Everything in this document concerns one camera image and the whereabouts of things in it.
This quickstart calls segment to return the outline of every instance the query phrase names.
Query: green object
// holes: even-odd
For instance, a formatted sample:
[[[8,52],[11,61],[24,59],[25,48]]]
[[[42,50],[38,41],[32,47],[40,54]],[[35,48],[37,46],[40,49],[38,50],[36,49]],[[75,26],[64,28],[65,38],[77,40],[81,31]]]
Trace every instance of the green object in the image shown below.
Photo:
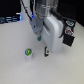
[[[31,49],[28,48],[27,50],[25,50],[25,54],[26,54],[27,56],[31,55],[31,53],[32,53],[32,52],[31,52]]]
[[[38,37],[37,39],[38,39],[38,41],[41,41],[41,36],[40,36],[40,37]]]

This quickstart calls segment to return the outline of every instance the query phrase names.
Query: cable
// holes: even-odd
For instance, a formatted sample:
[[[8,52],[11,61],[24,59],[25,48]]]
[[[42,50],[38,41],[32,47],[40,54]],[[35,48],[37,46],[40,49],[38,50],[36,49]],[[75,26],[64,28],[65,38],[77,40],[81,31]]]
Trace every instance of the cable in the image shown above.
[[[24,5],[23,0],[21,0],[21,2],[22,2],[22,5],[23,5],[23,8],[24,8],[24,10],[25,10],[25,13],[26,13],[27,16],[29,17],[29,19],[32,21],[32,18],[29,16],[29,14],[28,14],[28,10],[26,9],[26,7],[25,7],[25,5]]]

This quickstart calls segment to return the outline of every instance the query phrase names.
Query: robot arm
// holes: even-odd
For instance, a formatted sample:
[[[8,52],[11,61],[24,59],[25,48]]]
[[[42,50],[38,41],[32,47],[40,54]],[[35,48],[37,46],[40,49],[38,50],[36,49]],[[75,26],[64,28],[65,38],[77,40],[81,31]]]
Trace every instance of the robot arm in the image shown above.
[[[67,28],[65,23],[68,23],[68,30],[70,30],[70,25],[73,26],[73,24],[69,20],[65,22],[62,16],[57,13],[58,0],[30,0],[29,4],[31,15],[29,16],[28,11],[25,11],[30,19],[34,34],[44,39],[50,52],[60,51],[63,41],[67,39],[64,38],[65,29]]]

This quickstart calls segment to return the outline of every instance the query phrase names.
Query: white table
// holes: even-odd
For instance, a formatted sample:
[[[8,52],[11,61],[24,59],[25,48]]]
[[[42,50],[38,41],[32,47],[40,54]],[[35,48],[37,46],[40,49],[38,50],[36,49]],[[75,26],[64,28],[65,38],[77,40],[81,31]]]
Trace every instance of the white table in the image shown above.
[[[84,27],[75,27],[72,47],[44,57],[45,43],[37,41],[28,21],[0,24],[0,84],[84,84]],[[31,62],[25,50],[34,51]]]

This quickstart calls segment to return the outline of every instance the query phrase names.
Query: white surface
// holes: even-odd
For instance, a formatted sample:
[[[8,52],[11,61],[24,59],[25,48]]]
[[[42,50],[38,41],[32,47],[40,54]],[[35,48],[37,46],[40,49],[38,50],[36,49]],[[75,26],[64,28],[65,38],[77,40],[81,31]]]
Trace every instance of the white surface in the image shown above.
[[[52,53],[57,53],[61,50],[63,37],[59,38],[63,31],[63,23],[57,20],[53,15],[45,19],[41,36],[44,39],[48,49]]]
[[[28,23],[0,24],[0,84],[84,84],[84,28],[75,27],[75,41],[63,44],[59,53],[44,57],[44,41],[38,42]],[[32,48],[27,62],[25,50]]]

